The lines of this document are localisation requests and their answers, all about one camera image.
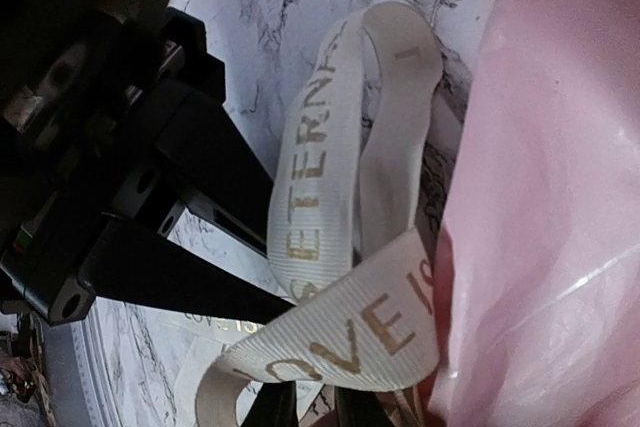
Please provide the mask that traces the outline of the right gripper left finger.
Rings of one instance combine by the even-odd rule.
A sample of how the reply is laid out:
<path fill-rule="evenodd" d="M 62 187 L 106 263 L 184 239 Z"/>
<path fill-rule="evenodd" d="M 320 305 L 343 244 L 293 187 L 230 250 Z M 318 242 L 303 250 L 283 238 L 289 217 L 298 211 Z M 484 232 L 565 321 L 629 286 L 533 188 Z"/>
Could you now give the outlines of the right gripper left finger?
<path fill-rule="evenodd" d="M 265 383 L 244 419 L 244 427 L 298 427 L 294 382 Z"/>

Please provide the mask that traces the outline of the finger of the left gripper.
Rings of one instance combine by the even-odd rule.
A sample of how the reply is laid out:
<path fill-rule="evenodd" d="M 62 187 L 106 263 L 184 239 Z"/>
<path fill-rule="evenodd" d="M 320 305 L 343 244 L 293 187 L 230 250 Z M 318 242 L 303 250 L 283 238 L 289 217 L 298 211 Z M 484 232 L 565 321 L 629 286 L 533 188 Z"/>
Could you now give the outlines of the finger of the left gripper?
<path fill-rule="evenodd" d="M 293 308 L 291 302 L 124 219 L 108 220 L 81 262 L 78 280 L 98 297 L 263 325 Z"/>

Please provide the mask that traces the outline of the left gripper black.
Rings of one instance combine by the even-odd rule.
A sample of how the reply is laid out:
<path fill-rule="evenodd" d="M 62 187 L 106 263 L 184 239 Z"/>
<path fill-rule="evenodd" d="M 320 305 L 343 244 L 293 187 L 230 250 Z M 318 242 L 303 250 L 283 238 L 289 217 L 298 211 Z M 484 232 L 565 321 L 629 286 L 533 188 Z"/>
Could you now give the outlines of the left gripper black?
<path fill-rule="evenodd" d="M 1 0 L 3 313 L 85 318 L 110 219 L 168 240 L 187 208 L 266 253 L 273 181 L 204 88 L 204 40 L 169 0 Z"/>

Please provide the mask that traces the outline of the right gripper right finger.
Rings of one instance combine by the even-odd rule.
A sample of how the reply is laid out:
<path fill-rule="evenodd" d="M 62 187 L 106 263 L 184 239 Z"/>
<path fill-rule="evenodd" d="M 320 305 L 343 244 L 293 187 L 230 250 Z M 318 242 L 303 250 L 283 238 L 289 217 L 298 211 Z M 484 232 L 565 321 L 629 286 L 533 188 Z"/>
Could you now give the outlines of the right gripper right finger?
<path fill-rule="evenodd" d="M 336 387 L 334 392 L 340 427 L 393 427 L 373 393 L 342 387 Z"/>

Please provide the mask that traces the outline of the pink wrapping paper sheet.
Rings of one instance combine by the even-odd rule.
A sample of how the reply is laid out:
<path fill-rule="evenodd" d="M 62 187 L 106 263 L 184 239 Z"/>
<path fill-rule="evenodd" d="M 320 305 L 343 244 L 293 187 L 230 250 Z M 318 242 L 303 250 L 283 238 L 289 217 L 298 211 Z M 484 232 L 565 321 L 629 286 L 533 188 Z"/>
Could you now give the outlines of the pink wrapping paper sheet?
<path fill-rule="evenodd" d="M 435 266 L 450 426 L 639 422 L 639 0 L 495 0 Z"/>

